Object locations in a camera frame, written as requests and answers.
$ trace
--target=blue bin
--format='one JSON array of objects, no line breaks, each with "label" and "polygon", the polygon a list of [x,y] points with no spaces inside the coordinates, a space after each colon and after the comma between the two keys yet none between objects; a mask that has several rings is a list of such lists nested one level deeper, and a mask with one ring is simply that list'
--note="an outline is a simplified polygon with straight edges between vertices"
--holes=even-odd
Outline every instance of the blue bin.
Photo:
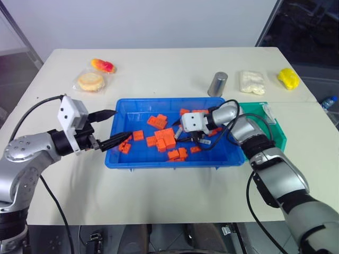
[{"label": "blue bin", "polygon": [[[149,99],[120,99],[114,116],[111,135],[124,131],[144,131],[145,139],[133,141],[130,152],[125,155],[118,151],[118,147],[106,152],[105,164],[109,168],[135,169],[135,168],[177,168],[177,167],[229,167],[240,166],[244,163],[243,152],[226,140],[226,136],[210,151],[190,153],[193,142],[178,142],[175,149],[185,147],[189,157],[183,162],[166,162],[167,152],[158,152],[156,147],[147,147],[146,137],[154,136],[157,131],[147,124],[151,115],[166,115],[167,128],[180,118],[180,109],[205,110],[224,102],[223,98],[149,98]],[[214,142],[218,135],[207,138]]]}]

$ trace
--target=robotic arm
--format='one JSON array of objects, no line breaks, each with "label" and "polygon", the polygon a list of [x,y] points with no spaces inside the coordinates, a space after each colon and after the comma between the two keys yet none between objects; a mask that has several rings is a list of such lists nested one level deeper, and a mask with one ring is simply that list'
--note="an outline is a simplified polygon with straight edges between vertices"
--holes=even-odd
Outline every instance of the robotic arm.
[{"label": "robotic arm", "polygon": [[[186,113],[181,124],[185,132],[209,134],[236,118],[237,110],[230,102],[209,114]],[[309,195],[307,181],[297,167],[253,120],[236,119],[231,133],[249,159],[258,191],[267,205],[282,210],[301,253],[339,253],[339,214]]]},{"label": "robotic arm", "polygon": [[[268,205],[282,210],[302,253],[339,253],[338,213],[309,195],[301,172],[254,121],[237,118],[237,110],[228,103],[206,115],[186,113],[181,123],[185,132],[209,134],[236,118],[231,133],[250,160],[257,188]],[[79,154],[90,148],[108,150],[131,135],[119,133],[103,142],[93,137],[91,123],[115,113],[88,114],[82,102],[64,96],[58,114],[63,131],[23,136],[8,144],[0,160],[0,254],[21,253],[27,234],[28,208],[39,176],[49,165],[72,152]]]}]

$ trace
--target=bread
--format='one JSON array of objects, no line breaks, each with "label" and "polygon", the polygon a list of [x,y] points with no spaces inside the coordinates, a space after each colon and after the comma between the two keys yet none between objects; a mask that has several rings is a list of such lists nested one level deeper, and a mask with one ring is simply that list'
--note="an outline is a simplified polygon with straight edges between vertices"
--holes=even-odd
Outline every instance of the bread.
[{"label": "bread", "polygon": [[103,87],[104,79],[100,74],[88,72],[79,77],[78,85],[82,90],[95,92]]}]

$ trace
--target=red and yellow toy fruit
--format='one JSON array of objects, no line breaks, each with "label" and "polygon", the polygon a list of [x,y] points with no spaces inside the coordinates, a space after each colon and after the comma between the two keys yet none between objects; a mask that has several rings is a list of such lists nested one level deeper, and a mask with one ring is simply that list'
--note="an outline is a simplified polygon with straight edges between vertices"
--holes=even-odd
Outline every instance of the red and yellow toy fruit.
[{"label": "red and yellow toy fruit", "polygon": [[103,61],[101,59],[96,59],[96,58],[92,59],[91,65],[95,69],[100,70],[100,71],[110,72],[110,73],[115,72],[115,67],[112,63]]}]

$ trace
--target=white table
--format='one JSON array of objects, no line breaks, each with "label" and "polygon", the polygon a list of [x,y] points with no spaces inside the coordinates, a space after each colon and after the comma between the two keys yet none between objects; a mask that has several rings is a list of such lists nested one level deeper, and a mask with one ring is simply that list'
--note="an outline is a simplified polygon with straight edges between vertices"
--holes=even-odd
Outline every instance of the white table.
[{"label": "white table", "polygon": [[[118,68],[103,94],[72,90],[72,80],[91,58],[113,61]],[[224,98],[240,102],[268,101],[287,136],[286,155],[305,174],[314,198],[339,210],[339,133],[315,98],[301,83],[287,91],[274,77],[290,67],[276,48],[55,50],[0,130],[5,143],[23,113],[43,98],[67,93],[81,99],[89,112],[115,108],[120,98],[203,97],[216,71],[229,78]],[[267,77],[264,96],[238,89],[240,70]],[[19,135],[59,129],[59,102],[35,110]],[[112,120],[93,124],[95,137],[107,139]],[[69,224],[189,223],[253,221],[245,201],[251,173],[241,167],[108,169],[104,153],[68,155],[43,172],[59,199]],[[265,205],[254,184],[251,200],[263,221],[282,220]],[[29,224],[63,224],[55,204],[39,182],[29,210]]]}]

